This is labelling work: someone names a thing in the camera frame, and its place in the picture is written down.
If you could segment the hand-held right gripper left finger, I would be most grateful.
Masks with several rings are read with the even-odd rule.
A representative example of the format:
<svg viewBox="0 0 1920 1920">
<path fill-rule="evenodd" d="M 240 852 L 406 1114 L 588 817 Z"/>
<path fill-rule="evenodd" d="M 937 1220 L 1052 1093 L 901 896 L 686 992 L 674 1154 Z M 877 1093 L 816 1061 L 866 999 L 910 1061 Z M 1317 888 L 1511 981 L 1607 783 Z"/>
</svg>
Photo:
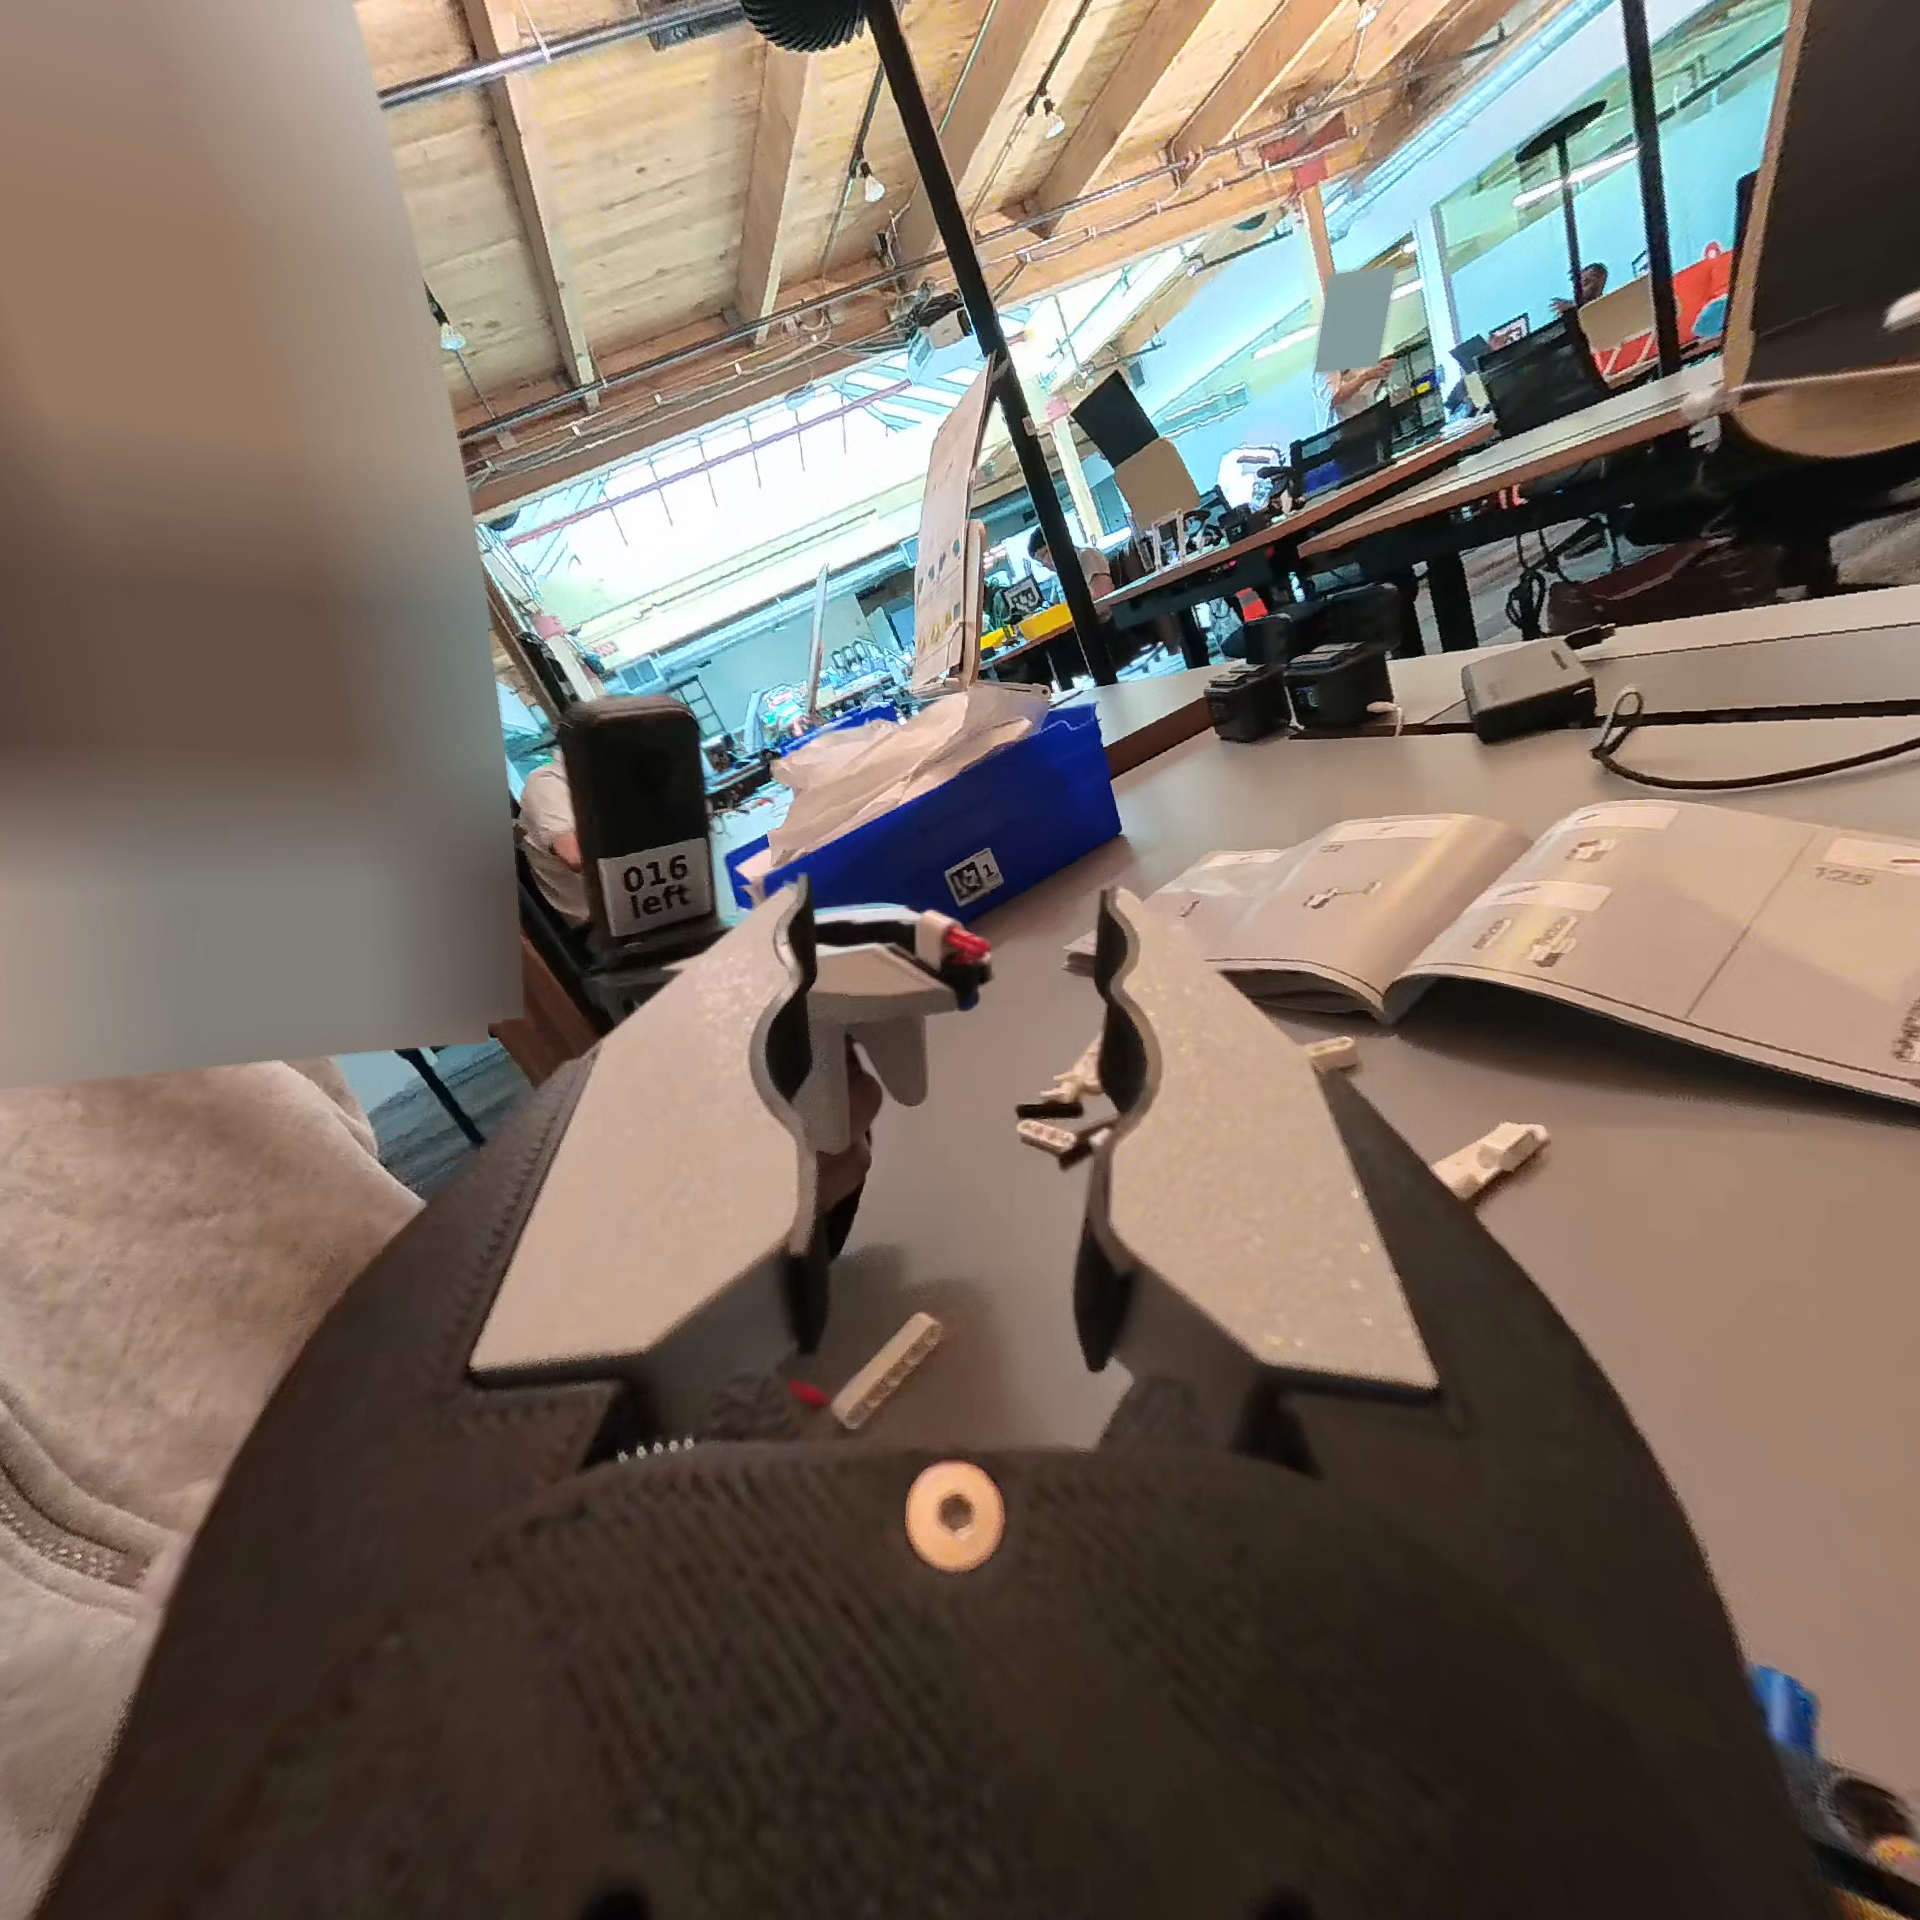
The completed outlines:
<svg viewBox="0 0 1920 1920">
<path fill-rule="evenodd" d="M 822 1164 L 857 1131 L 847 1042 L 812 1034 L 816 981 L 797 883 L 594 1052 L 472 1341 L 472 1380 L 613 1380 L 647 1404 L 702 1404 L 818 1352 Z"/>
</svg>

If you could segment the brown bag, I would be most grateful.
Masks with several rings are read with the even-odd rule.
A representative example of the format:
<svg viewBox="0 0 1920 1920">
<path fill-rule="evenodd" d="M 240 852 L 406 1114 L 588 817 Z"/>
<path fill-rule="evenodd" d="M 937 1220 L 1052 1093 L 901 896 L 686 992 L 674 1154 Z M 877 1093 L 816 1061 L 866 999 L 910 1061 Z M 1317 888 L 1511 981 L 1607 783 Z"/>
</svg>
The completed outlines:
<svg viewBox="0 0 1920 1920">
<path fill-rule="evenodd" d="M 1783 584 L 1784 551 L 1777 544 L 1679 541 L 1591 580 L 1552 586 L 1542 634 L 1569 639 L 1768 605 Z"/>
</svg>

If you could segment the black ribbed ceiling fixture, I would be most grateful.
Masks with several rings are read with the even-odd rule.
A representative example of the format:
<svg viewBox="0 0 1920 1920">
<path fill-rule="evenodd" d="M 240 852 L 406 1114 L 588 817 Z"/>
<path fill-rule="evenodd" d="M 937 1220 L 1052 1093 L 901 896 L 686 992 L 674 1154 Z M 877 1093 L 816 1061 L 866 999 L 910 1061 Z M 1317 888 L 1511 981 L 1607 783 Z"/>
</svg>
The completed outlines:
<svg viewBox="0 0 1920 1920">
<path fill-rule="evenodd" d="M 738 5 L 767 45 L 804 58 L 845 45 L 868 26 L 868 5 L 854 0 L 744 0 Z"/>
</svg>

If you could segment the crumpled clear plastic bags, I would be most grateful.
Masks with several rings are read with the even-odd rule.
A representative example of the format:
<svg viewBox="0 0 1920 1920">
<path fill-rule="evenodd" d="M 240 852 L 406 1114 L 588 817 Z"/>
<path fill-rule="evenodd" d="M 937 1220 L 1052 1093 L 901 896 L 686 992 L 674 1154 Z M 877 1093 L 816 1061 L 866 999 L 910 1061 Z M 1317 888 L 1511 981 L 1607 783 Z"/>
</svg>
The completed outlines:
<svg viewBox="0 0 1920 1920">
<path fill-rule="evenodd" d="M 812 736 L 775 771 L 788 805 L 767 835 L 770 869 L 920 800 L 1032 736 L 1049 714 L 1052 697 L 1041 688 L 980 681 L 901 720 L 877 719 Z"/>
</svg>

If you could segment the black office chair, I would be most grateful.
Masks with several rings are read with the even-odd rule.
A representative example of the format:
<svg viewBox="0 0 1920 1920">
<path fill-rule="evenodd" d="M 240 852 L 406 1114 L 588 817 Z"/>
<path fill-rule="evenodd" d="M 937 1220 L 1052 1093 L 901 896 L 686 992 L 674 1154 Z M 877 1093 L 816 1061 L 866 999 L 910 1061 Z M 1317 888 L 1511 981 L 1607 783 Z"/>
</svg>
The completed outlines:
<svg viewBox="0 0 1920 1920">
<path fill-rule="evenodd" d="M 1487 349 L 1478 385 L 1501 440 L 1582 415 L 1610 395 L 1576 312 Z"/>
</svg>

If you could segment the black power adapter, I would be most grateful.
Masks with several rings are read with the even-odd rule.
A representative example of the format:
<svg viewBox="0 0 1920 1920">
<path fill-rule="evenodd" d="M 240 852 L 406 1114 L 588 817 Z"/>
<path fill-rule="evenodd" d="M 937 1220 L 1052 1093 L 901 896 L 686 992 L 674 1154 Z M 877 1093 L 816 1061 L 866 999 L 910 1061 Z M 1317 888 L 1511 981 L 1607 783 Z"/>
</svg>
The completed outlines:
<svg viewBox="0 0 1920 1920">
<path fill-rule="evenodd" d="M 1481 745 L 1598 723 L 1593 669 L 1558 639 L 1476 655 L 1460 667 L 1460 701 Z"/>
</svg>

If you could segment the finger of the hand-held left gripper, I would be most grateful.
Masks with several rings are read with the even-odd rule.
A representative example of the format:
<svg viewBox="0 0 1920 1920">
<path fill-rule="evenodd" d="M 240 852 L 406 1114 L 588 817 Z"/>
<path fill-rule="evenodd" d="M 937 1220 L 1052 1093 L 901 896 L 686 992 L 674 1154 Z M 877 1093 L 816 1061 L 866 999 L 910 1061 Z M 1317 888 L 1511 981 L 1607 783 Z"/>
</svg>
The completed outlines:
<svg viewBox="0 0 1920 1920">
<path fill-rule="evenodd" d="M 850 1112 L 847 1052 L 904 1109 L 928 1103 L 926 1023 L 970 1001 L 970 967 L 904 949 L 824 949 L 818 961 L 818 1112 Z"/>
</svg>

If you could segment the long office desk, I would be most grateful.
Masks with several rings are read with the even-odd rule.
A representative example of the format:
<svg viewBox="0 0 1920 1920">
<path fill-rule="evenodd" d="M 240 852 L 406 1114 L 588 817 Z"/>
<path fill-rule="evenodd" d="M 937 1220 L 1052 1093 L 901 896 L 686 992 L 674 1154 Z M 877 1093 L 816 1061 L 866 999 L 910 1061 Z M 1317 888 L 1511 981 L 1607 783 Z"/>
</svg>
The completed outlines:
<svg viewBox="0 0 1920 1920">
<path fill-rule="evenodd" d="M 1721 410 L 1724 359 L 1660 375 L 1573 417 L 1494 440 L 1438 475 L 1335 522 L 1297 546 L 1297 571 L 1352 567 L 1364 580 L 1424 578 L 1438 645 L 1446 655 L 1478 643 L 1465 559 L 1558 522 L 1620 511 L 1640 477 L 1640 450 L 1689 449 Z"/>
<path fill-rule="evenodd" d="M 1300 511 L 1258 525 L 1250 536 L 1199 551 L 1190 560 L 1097 597 L 1095 610 L 1118 634 L 1126 634 L 1158 618 L 1173 618 L 1207 604 L 1237 608 L 1245 592 L 1256 599 L 1262 610 L 1289 604 L 1295 584 L 1302 578 L 1302 560 L 1336 556 L 1364 539 L 1356 530 L 1364 513 L 1397 500 L 1494 442 L 1497 424 L 1487 417 L 1474 424 L 1456 424 L 1397 463 L 1312 496 Z"/>
</svg>

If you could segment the open instruction booklet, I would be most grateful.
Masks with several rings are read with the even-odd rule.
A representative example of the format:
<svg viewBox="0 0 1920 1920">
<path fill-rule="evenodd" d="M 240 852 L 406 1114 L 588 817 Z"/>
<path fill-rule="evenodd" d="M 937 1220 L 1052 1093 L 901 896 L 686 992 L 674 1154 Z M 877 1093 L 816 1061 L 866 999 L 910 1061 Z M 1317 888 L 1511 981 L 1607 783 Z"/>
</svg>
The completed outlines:
<svg viewBox="0 0 1920 1920">
<path fill-rule="evenodd" d="M 1439 983 L 1917 1103 L 1916 839 L 1622 800 L 1222 850 L 1143 898 L 1252 1001 L 1399 1025 Z"/>
</svg>

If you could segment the white poster board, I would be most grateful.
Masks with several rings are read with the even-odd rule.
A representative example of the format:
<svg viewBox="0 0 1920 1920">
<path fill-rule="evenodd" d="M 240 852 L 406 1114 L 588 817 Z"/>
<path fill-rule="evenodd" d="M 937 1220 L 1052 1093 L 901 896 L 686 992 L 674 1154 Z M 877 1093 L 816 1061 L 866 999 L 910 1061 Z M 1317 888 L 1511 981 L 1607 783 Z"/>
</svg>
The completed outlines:
<svg viewBox="0 0 1920 1920">
<path fill-rule="evenodd" d="M 920 701 L 976 681 L 985 530 L 970 516 L 970 488 L 1002 372 L 1006 359 L 997 353 L 930 444 L 913 565 L 913 655 L 908 675 L 908 691 Z"/>
</svg>

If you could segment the blue plastic bin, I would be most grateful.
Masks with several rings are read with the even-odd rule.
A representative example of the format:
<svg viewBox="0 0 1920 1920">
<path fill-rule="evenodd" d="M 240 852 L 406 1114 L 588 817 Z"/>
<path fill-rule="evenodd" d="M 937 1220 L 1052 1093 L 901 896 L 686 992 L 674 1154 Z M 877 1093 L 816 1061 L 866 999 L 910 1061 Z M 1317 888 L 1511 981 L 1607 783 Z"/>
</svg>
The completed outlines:
<svg viewBox="0 0 1920 1920">
<path fill-rule="evenodd" d="M 1095 706 L 1062 706 L 928 796 L 772 861 L 766 837 L 727 852 L 740 908 L 806 881 L 816 905 L 908 905 L 964 923 L 1119 839 L 1112 771 Z"/>
</svg>

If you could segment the black metal pole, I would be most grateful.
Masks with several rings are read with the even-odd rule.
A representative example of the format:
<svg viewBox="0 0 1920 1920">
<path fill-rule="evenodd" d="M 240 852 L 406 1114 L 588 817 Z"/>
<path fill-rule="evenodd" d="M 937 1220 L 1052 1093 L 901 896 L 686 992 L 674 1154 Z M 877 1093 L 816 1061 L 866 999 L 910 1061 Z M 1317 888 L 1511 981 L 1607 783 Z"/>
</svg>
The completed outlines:
<svg viewBox="0 0 1920 1920">
<path fill-rule="evenodd" d="M 1653 317 L 1653 343 L 1660 377 L 1676 377 L 1682 370 L 1682 345 L 1673 299 L 1673 249 L 1668 228 L 1668 203 L 1663 187 L 1661 121 L 1653 77 L 1650 34 L 1645 5 L 1622 0 L 1615 5 L 1622 33 L 1622 72 L 1626 106 L 1637 141 L 1639 200 L 1648 253 L 1648 299 Z"/>
<path fill-rule="evenodd" d="M 893 3 L 866 5 L 879 74 L 884 76 L 901 113 L 904 141 L 911 160 L 916 162 L 922 200 L 944 244 L 945 263 L 953 269 L 954 290 L 962 298 L 967 316 L 974 324 L 976 343 L 985 363 L 997 353 L 1006 359 L 1006 372 L 999 385 L 997 403 L 1009 434 L 1028 500 L 1037 515 L 1037 525 L 1045 532 L 1057 571 L 1062 575 L 1062 586 L 1069 595 L 1066 610 L 1072 620 L 1072 636 L 1077 639 L 1093 683 L 1111 688 L 1118 683 L 1111 623 L 1089 604 L 1086 584 L 1077 567 L 1077 541 L 1072 539 L 1066 525 L 1060 492 L 1049 472 L 1047 455 L 1041 453 L 1032 417 L 1028 415 L 1024 387 L 1002 338 L 997 299 L 980 268 L 969 218 L 958 196 L 953 170 L 944 155 L 941 135 L 928 107 L 918 68 L 908 50 L 898 7 Z"/>
</svg>

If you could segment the scattered loose lego pieces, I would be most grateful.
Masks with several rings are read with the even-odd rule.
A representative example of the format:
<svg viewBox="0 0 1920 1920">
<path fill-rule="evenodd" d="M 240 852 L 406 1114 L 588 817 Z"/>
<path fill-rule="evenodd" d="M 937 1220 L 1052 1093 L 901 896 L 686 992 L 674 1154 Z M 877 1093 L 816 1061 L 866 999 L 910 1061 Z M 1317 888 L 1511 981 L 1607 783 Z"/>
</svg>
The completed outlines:
<svg viewBox="0 0 1920 1920">
<path fill-rule="evenodd" d="M 793 1361 L 806 1428 L 847 1435 L 829 1401 L 864 1376 L 861 1434 L 913 1449 L 1087 1447 L 1134 1391 L 1125 1363 L 1086 1368 L 1072 1267 L 1089 1156 L 1016 1138 L 1009 1116 L 964 1128 L 945 1107 L 886 1109 L 864 1194 L 834 1231 L 832 1312 Z"/>
</svg>

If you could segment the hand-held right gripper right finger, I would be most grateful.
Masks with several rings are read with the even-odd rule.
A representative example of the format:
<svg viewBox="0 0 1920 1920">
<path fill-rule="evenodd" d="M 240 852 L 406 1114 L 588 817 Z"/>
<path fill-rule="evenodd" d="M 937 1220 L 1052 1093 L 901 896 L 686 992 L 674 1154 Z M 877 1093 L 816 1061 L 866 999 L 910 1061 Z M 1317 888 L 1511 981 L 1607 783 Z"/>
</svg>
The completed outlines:
<svg viewBox="0 0 1920 1920">
<path fill-rule="evenodd" d="M 1111 1121 L 1072 1272 L 1084 1364 L 1201 1397 L 1433 1397 L 1436 1363 L 1305 1048 L 1119 888 L 1098 898 L 1093 981 Z"/>
</svg>

